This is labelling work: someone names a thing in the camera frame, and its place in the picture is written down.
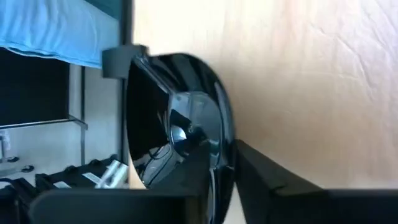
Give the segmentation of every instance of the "white label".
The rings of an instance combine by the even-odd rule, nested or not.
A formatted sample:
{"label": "white label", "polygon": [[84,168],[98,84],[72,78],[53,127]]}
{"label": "white label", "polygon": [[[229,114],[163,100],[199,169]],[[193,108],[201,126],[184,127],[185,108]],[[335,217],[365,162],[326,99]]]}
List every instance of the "white label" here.
{"label": "white label", "polygon": [[54,183],[54,186],[62,189],[62,188],[71,188],[67,183],[65,183],[64,181],[60,181],[57,183]]}
{"label": "white label", "polygon": [[98,184],[101,181],[101,178],[97,177],[96,175],[92,174],[91,172],[84,173],[82,175],[84,177],[86,177],[87,179],[91,180],[92,182],[94,182],[94,184]]}

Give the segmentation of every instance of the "floor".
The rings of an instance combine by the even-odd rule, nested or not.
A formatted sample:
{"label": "floor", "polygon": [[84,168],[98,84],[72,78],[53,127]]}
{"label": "floor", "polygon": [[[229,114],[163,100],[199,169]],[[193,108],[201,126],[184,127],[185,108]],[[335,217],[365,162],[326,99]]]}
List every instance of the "floor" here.
{"label": "floor", "polygon": [[[70,114],[80,117],[80,70],[72,65],[70,74]],[[86,68],[85,111],[89,129],[86,132],[86,162],[105,159],[116,153],[118,146],[118,82],[104,79],[101,70]],[[35,166],[28,174],[18,173],[8,178],[26,178],[34,184],[34,175],[53,174],[67,166],[80,165],[80,127],[74,123],[48,124],[9,130],[11,150],[6,156],[19,156],[8,166]]]}

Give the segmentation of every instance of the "wooden surface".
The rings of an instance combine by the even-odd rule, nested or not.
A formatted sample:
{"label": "wooden surface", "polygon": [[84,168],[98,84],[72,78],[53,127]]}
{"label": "wooden surface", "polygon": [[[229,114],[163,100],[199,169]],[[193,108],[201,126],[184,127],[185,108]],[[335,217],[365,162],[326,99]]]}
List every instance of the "wooden surface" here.
{"label": "wooden surface", "polygon": [[134,43],[221,77],[238,138],[323,187],[398,187],[398,2],[136,0]]}

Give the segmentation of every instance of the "blue bedsheet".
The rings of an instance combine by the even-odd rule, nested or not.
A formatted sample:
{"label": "blue bedsheet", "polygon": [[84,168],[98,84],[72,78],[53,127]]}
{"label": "blue bedsheet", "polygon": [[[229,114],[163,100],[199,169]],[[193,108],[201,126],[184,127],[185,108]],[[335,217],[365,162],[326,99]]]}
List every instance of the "blue bedsheet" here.
{"label": "blue bedsheet", "polygon": [[1,0],[0,47],[101,68],[119,45],[118,21],[84,0]]}

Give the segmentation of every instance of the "metal frame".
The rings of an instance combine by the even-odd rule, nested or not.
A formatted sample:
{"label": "metal frame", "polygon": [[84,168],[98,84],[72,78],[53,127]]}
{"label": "metal frame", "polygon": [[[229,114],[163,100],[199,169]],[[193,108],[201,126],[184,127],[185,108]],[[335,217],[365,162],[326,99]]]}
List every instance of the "metal frame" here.
{"label": "metal frame", "polygon": [[[81,165],[85,165],[86,161],[86,131],[88,130],[88,125],[85,123],[85,67],[82,67],[81,70],[81,84],[80,84],[80,116],[81,118],[78,119],[72,115],[69,115],[68,118],[65,119],[58,119],[53,121],[39,121],[39,122],[32,122],[32,123],[22,123],[22,124],[10,124],[10,125],[2,125],[0,126],[0,130],[2,129],[14,129],[14,128],[26,128],[26,127],[33,127],[45,124],[58,124],[58,123],[66,123],[66,122],[73,122],[80,126],[80,163]],[[0,136],[0,153],[2,154],[2,159],[0,164],[4,164],[7,162],[7,158],[5,157],[4,151],[4,141],[2,136]],[[4,177],[6,175],[11,175],[20,172],[23,167],[13,167],[9,169],[0,169],[0,177]]]}

